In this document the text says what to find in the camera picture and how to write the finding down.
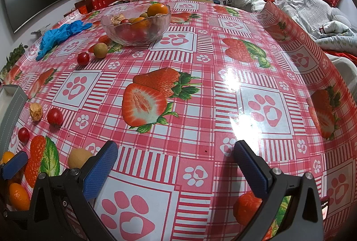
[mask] bowl of fruit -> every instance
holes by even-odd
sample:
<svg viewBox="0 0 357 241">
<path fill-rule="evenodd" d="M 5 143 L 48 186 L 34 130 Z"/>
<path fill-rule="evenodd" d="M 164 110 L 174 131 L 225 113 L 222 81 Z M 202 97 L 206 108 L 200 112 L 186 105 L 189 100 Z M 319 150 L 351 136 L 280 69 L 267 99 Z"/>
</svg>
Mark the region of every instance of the bowl of fruit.
<svg viewBox="0 0 357 241">
<path fill-rule="evenodd" d="M 158 40 L 170 21 L 170 7 L 162 3 L 143 3 L 101 18 L 109 38 L 122 45 L 145 45 Z"/>
</svg>

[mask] screw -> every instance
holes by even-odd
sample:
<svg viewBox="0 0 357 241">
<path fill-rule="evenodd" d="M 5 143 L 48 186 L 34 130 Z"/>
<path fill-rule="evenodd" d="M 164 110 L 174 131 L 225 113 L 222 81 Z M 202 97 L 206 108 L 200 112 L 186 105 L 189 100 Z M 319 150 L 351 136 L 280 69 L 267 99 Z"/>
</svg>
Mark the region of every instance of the screw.
<svg viewBox="0 0 357 241">
<path fill-rule="evenodd" d="M 70 173 L 71 173 L 72 176 L 78 175 L 78 174 L 79 174 L 79 168 L 73 168 L 73 169 L 71 169 Z"/>
<path fill-rule="evenodd" d="M 309 173 L 309 172 L 306 172 L 306 173 L 305 173 L 305 176 L 306 176 L 306 178 L 309 179 L 309 180 L 312 180 L 312 179 L 313 179 L 313 175 L 312 175 L 311 173 Z"/>
<path fill-rule="evenodd" d="M 46 177 L 46 173 L 45 172 L 40 173 L 39 176 L 38 176 L 38 178 L 40 180 L 43 180 L 45 177 Z"/>
<path fill-rule="evenodd" d="M 278 167 L 274 167 L 272 169 L 273 173 L 276 174 L 277 176 L 282 173 L 281 169 Z"/>
</svg>

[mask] dining table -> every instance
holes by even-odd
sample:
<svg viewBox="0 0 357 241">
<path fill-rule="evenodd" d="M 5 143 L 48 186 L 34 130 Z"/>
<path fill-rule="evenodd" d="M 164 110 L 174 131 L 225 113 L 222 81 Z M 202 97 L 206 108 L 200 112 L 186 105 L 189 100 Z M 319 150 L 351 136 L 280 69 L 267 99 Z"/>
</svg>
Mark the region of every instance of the dining table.
<svg viewBox="0 0 357 241">
<path fill-rule="evenodd" d="M 11 84 L 29 101 L 8 149 L 31 158 L 31 140 L 47 136 L 58 150 L 61 174 L 72 149 L 95 155 L 112 140 L 118 157 L 92 205 L 117 240 L 223 241 L 244 229 L 233 206 L 251 189 L 232 151 L 236 141 L 245 140 L 270 167 L 313 175 L 320 197 L 329 197 L 325 238 L 336 234 L 357 200 L 357 106 L 321 48 L 271 2 L 259 13 L 247 13 L 162 0 L 171 23 L 161 39 L 143 46 L 110 42 L 105 58 L 90 53 L 88 65 L 78 65 L 78 54 L 106 34 L 103 15 L 142 3 L 87 15 L 76 10 L 53 28 L 76 20 L 91 28 L 39 61 L 41 38 L 26 49 L 17 62 L 21 74 Z M 51 75 L 34 87 L 44 74 Z M 152 123 L 133 124 L 123 116 L 134 87 L 156 95 L 147 104 L 159 111 Z M 32 120 L 31 103 L 42 106 L 40 121 Z M 64 116 L 60 129 L 47 121 L 53 107 Z M 30 131 L 25 144 L 17 137 L 22 127 Z M 31 196 L 25 177 L 22 185 Z M 67 210 L 85 239 L 70 206 Z"/>
</svg>

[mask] crumpled blue plastic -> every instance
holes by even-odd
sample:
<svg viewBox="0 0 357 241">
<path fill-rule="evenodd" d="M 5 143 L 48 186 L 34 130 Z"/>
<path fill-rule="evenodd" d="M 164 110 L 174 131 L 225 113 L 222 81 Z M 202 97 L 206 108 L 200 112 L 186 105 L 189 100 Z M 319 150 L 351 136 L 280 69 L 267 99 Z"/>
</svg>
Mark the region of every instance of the crumpled blue plastic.
<svg viewBox="0 0 357 241">
<path fill-rule="evenodd" d="M 71 24 L 64 24 L 60 28 L 46 31 L 42 38 L 40 51 L 37 54 L 36 60 L 39 61 L 41 58 L 43 58 L 45 54 L 55 45 L 64 42 L 67 38 L 78 34 L 82 30 L 88 29 L 91 26 L 91 23 L 83 25 L 81 20 L 76 20 Z"/>
</svg>

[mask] glass bowl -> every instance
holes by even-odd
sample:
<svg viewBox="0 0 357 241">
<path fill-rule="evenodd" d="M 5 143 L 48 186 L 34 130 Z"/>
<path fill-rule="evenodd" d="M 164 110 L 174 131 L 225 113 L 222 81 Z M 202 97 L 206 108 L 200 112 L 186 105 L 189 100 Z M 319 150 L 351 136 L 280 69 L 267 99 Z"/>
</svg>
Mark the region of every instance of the glass bowl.
<svg viewBox="0 0 357 241">
<path fill-rule="evenodd" d="M 101 18 L 102 26 L 111 40 L 122 45 L 145 45 L 161 39 L 171 21 L 171 10 L 167 5 L 168 14 L 158 14 L 136 23 L 120 23 L 114 26 L 111 19 L 122 13 L 125 18 L 139 17 L 151 6 L 150 3 L 140 4 L 128 10 L 115 14 L 104 15 Z"/>
</svg>

